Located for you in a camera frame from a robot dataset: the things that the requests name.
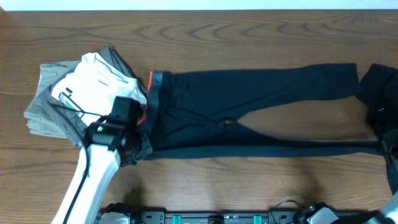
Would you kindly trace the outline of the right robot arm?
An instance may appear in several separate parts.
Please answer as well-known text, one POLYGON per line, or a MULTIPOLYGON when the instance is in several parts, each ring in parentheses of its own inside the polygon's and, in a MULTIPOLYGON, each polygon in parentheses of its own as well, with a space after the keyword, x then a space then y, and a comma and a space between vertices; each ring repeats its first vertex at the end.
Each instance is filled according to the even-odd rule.
POLYGON ((386 160, 387 180, 392 198, 381 209, 361 213, 338 213, 325 203, 316 203, 301 213, 295 223, 301 224, 393 224, 397 223, 397 130, 383 136, 381 151, 386 160))

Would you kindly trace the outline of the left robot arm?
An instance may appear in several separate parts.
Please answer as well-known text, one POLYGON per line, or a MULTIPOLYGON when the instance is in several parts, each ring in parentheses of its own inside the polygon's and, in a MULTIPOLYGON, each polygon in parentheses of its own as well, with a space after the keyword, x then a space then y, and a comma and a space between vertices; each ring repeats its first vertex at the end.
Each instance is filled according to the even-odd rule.
POLYGON ((136 128, 140 114, 138 101, 117 96, 110 114, 85 129, 76 171, 53 223, 94 223, 119 168, 152 153, 146 134, 136 128))

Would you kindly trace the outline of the black leggings red waistband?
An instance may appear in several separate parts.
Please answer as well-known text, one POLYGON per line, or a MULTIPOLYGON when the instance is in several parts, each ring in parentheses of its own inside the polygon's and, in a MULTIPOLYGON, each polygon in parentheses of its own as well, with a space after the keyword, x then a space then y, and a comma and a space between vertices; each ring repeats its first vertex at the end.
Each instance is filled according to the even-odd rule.
POLYGON ((356 65, 329 63, 290 69, 153 71, 141 129, 149 159, 334 156, 377 154, 376 142, 281 140, 238 123, 246 113, 307 100, 337 100, 359 87, 356 65))

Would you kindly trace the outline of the black garment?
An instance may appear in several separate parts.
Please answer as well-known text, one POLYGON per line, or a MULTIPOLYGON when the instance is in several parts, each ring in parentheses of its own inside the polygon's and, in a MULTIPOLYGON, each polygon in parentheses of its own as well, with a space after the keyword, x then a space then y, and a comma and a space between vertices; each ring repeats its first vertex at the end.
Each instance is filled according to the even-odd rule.
POLYGON ((383 135, 397 130, 397 69, 374 63, 359 87, 356 97, 368 107, 366 121, 373 127, 381 150, 383 135))

